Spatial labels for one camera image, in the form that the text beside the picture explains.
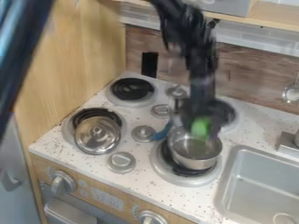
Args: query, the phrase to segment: metal pot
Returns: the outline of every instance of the metal pot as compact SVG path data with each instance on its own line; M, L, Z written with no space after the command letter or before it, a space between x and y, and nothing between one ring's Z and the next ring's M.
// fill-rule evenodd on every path
M192 170L212 167L222 151L219 139L203 141L186 132L183 127L174 128L167 141L175 162Z

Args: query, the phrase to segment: shelf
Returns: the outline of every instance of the shelf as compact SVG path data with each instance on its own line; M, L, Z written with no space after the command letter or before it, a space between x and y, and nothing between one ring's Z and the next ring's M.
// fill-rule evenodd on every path
M118 2L149 7L150 3L143 0L116 0ZM299 7L278 3L258 2L251 9L248 17L235 17L226 14L206 12L208 18L265 26L285 31L299 32Z

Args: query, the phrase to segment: green object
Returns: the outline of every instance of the green object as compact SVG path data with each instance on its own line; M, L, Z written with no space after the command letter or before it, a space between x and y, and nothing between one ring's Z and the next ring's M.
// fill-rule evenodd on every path
M195 137L208 139L210 127L211 122L208 117L197 118L191 126L191 133Z

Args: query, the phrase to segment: speckled countertop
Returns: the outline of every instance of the speckled countertop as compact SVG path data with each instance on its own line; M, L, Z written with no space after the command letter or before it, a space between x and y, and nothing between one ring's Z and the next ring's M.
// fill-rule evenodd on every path
M136 74L125 73L120 77L132 76L135 77ZM150 166L149 154L154 144L137 143L131 138L130 131L135 126L148 124L156 130L161 130L166 123L151 116L150 108L159 103L167 103L164 91L170 84L148 77L143 78L154 83L158 89L159 97L154 104L134 109L117 107L106 99L104 88L79 108L104 107L117 111L126 119L125 134L120 145L113 152L127 151L135 156L137 164L132 172L124 175L111 172L106 167L110 154L87 155L64 140L60 132L61 126L54 127L32 144L30 152L147 200L165 210L180 214L191 221L211 224L233 223L221 216L213 206L212 201L220 176L209 185L195 188L170 184L157 176ZM241 144L275 153L275 143L281 132L294 133L299 127L297 115L226 97L221 98L230 102L240 115L234 129L224 130L220 134L223 143L221 153L223 166L232 147Z

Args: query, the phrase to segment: metal sink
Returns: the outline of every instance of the metal sink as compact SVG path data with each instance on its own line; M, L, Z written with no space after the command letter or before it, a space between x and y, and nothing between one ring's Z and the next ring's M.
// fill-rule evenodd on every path
M232 149L214 205L250 224L299 224L299 164L245 146Z

